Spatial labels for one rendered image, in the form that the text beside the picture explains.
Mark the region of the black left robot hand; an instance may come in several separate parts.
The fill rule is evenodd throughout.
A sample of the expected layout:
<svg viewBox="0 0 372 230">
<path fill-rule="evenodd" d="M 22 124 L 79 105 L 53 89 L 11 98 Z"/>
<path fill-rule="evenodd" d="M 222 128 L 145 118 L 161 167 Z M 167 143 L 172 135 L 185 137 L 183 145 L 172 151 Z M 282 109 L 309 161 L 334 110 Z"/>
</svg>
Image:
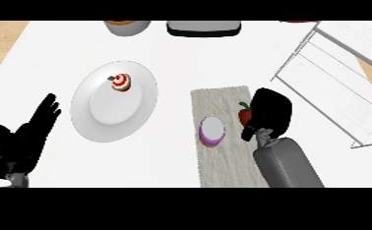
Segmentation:
<svg viewBox="0 0 372 230">
<path fill-rule="evenodd" d="M 28 123 L 17 132 L 0 125 L 0 178 L 14 173 L 28 175 L 39 164 L 48 135 L 61 114 L 56 96 L 50 93 L 33 115 Z"/>
</svg>

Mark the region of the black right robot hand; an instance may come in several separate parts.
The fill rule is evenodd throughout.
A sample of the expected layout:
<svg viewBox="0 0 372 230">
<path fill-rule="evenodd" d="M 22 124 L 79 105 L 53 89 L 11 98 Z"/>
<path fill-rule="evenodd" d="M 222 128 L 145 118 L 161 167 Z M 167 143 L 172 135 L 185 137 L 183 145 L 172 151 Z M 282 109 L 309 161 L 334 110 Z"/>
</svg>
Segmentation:
<svg viewBox="0 0 372 230">
<path fill-rule="evenodd" d="M 293 117 L 290 98 L 269 88 L 256 91 L 250 102 L 251 118 L 245 123 L 241 138 L 248 142 L 260 129 L 270 129 L 270 138 L 278 139 L 287 132 Z"/>
</svg>

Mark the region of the beige woven placemat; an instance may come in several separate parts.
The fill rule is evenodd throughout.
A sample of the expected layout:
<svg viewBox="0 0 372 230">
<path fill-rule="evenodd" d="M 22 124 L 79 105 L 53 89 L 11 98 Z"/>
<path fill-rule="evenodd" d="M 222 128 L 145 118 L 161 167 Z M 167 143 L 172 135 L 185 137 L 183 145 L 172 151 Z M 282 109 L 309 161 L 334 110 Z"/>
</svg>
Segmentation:
<svg viewBox="0 0 372 230">
<path fill-rule="evenodd" d="M 201 187 L 267 188 L 253 158 L 256 140 L 241 139 L 238 111 L 239 103 L 251 100 L 248 87 L 195 89 L 191 96 Z M 226 126 L 226 136 L 216 146 L 205 146 L 200 137 L 201 122 L 210 116 L 219 117 Z"/>
</svg>

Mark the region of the white round plate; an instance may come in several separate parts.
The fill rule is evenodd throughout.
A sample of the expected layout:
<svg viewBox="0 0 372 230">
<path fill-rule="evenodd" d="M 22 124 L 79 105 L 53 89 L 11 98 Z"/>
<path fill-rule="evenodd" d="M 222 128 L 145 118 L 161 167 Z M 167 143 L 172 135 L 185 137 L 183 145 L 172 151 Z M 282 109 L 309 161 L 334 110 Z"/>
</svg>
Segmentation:
<svg viewBox="0 0 372 230">
<path fill-rule="evenodd" d="M 130 76 L 130 89 L 112 88 L 111 77 Z M 157 103 L 158 89 L 149 69 L 138 62 L 117 61 L 99 67 L 83 80 L 71 100 L 71 121 L 79 134 L 96 143 L 132 135 L 145 124 Z"/>
</svg>

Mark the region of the cupcake with red-white frosting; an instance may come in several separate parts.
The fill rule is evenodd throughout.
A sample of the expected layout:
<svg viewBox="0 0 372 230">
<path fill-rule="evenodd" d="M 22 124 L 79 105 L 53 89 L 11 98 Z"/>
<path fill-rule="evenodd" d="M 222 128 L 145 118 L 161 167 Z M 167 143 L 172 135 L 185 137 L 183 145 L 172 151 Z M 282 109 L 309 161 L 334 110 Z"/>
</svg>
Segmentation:
<svg viewBox="0 0 372 230">
<path fill-rule="evenodd" d="M 132 88 L 132 77 L 129 74 L 111 76 L 108 80 L 112 82 L 112 89 L 115 91 L 127 91 Z"/>
</svg>

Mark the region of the grey pot with orange contents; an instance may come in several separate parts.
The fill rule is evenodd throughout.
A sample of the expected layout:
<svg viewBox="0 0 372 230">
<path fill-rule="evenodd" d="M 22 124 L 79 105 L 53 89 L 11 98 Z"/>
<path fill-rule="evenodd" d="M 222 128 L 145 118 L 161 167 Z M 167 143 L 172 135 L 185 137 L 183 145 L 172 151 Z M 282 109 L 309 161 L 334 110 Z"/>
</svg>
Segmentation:
<svg viewBox="0 0 372 230">
<path fill-rule="evenodd" d="M 149 26 L 149 21 L 133 21 L 130 23 L 105 22 L 110 32 L 117 36 L 133 36 Z"/>
</svg>

